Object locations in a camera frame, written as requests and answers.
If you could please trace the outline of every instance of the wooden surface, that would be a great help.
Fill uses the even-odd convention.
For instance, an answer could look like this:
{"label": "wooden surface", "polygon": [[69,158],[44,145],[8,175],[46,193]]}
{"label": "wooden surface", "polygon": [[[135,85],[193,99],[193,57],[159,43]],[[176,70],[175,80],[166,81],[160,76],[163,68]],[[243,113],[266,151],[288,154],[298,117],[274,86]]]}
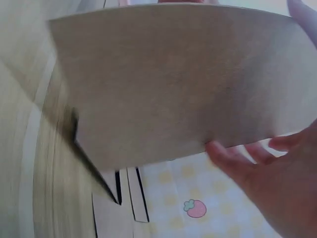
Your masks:
{"label": "wooden surface", "polygon": [[105,192],[69,144],[71,109],[44,22],[78,5],[0,2],[1,238],[96,236],[92,191]]}
{"label": "wooden surface", "polygon": [[77,141],[99,170],[200,153],[211,139],[251,143],[317,117],[317,52],[290,17],[155,4],[50,27]]}

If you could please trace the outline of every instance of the finger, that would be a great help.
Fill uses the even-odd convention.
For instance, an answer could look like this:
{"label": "finger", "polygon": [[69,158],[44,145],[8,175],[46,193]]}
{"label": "finger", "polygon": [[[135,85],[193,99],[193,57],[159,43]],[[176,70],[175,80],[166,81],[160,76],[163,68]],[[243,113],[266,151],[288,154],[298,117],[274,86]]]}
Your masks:
{"label": "finger", "polygon": [[317,12],[301,0],[288,0],[287,3],[291,16],[304,29],[317,47]]}
{"label": "finger", "polygon": [[301,141],[305,132],[306,130],[302,130],[296,134],[272,138],[268,146],[274,150],[288,152]]}
{"label": "finger", "polygon": [[246,165],[252,165],[253,163],[245,157],[238,149],[237,146],[229,147],[226,149],[226,151],[229,153],[231,157],[233,157],[235,160],[240,161],[241,163],[244,163]]}
{"label": "finger", "polygon": [[254,172],[254,164],[248,164],[247,161],[241,162],[240,159],[237,160],[235,156],[231,156],[228,151],[216,141],[206,144],[206,152],[211,161],[241,187],[246,185]]}
{"label": "finger", "polygon": [[245,145],[245,148],[250,156],[260,165],[269,165],[276,160],[276,157],[264,149],[259,142]]}

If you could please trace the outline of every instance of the hand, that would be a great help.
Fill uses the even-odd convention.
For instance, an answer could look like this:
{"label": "hand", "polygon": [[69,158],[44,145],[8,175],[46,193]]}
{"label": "hand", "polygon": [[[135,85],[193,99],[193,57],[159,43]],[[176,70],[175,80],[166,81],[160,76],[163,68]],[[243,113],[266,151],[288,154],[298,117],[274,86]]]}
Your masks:
{"label": "hand", "polygon": [[[317,46],[317,13],[300,0],[288,0],[288,6]],[[317,237],[317,120],[297,134],[273,138],[269,147],[287,154],[276,158],[258,142],[245,145],[253,164],[235,147],[225,149],[215,141],[206,151],[282,237]]]}

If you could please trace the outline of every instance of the yellow polka dot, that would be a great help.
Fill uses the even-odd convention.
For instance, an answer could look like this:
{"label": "yellow polka dot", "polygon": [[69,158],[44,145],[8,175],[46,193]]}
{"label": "yellow polka dot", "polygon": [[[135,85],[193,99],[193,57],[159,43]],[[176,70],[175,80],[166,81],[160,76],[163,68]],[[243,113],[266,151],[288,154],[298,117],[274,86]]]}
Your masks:
{"label": "yellow polka dot", "polygon": [[182,167],[182,176],[184,178],[190,178],[195,176],[195,170],[191,165],[185,165]]}
{"label": "yellow polka dot", "polygon": [[263,222],[264,222],[264,218],[262,216],[256,216],[256,217],[253,217],[252,220],[251,220],[251,223],[252,223],[252,226],[254,228],[259,228],[263,225]]}
{"label": "yellow polka dot", "polygon": [[180,217],[180,216],[172,218],[169,223],[170,223],[170,227],[172,229],[184,228],[184,222],[183,222],[182,217]]}
{"label": "yellow polka dot", "polygon": [[142,186],[143,187],[148,187],[149,186],[148,180],[146,178],[142,178]]}
{"label": "yellow polka dot", "polygon": [[173,181],[172,174],[168,171],[162,172],[158,176],[159,182],[162,184],[170,183]]}
{"label": "yellow polka dot", "polygon": [[164,197],[165,206],[174,206],[177,204],[177,196],[174,194],[166,195]]}
{"label": "yellow polka dot", "polygon": [[153,234],[153,235],[157,234],[158,233],[158,229],[157,229],[155,223],[150,222],[149,224],[150,224],[150,232],[151,232],[151,234]]}
{"label": "yellow polka dot", "polygon": [[147,201],[147,210],[149,212],[153,212],[153,204],[151,202],[149,202],[149,201]]}
{"label": "yellow polka dot", "polygon": [[219,236],[217,236],[216,234],[214,233],[207,233],[207,234],[204,234],[202,236],[202,238],[218,238]]}
{"label": "yellow polka dot", "polygon": [[210,222],[210,217],[208,214],[205,214],[203,217],[197,218],[198,223]]}
{"label": "yellow polka dot", "polygon": [[256,238],[265,238],[265,235],[263,232],[260,231],[253,231],[254,237]]}
{"label": "yellow polka dot", "polygon": [[233,213],[233,208],[230,203],[223,203],[220,205],[220,210],[223,215],[230,215]]}
{"label": "yellow polka dot", "polygon": [[215,166],[214,163],[211,162],[211,160],[209,160],[209,159],[206,161],[206,166],[205,166],[205,168],[206,168],[207,170],[209,170],[209,171],[216,170],[216,166]]}
{"label": "yellow polka dot", "polygon": [[202,199],[202,193],[200,192],[200,190],[198,188],[192,188],[189,190],[189,194],[190,194],[190,198],[194,199],[194,200],[200,200]]}
{"label": "yellow polka dot", "polygon": [[212,183],[212,189],[216,194],[224,193],[228,190],[228,185],[224,181],[215,181]]}
{"label": "yellow polka dot", "polygon": [[238,225],[232,226],[227,231],[228,237],[240,237],[240,227]]}
{"label": "yellow polka dot", "polygon": [[252,206],[251,200],[248,199],[247,197],[243,199],[243,204],[244,204],[246,207]]}

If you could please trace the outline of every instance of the cardboard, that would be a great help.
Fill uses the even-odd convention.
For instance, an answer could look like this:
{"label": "cardboard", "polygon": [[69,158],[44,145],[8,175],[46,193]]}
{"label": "cardboard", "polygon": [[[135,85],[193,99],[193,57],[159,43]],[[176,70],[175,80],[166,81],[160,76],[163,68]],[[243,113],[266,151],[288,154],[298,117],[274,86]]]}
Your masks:
{"label": "cardboard", "polygon": [[97,194],[93,194],[93,206],[98,238],[133,238],[133,219],[126,207]]}
{"label": "cardboard", "polygon": [[121,191],[120,189],[120,178],[116,171],[101,172],[101,176],[105,180],[110,192],[112,193],[115,202],[121,204]]}
{"label": "cardboard", "polygon": [[100,170],[196,154],[211,139],[250,143],[317,117],[317,52],[289,17],[156,4],[50,27],[77,141]]}
{"label": "cardboard", "polygon": [[136,168],[127,168],[131,204],[134,220],[137,222],[149,222],[146,210],[146,202],[141,188],[141,178]]}

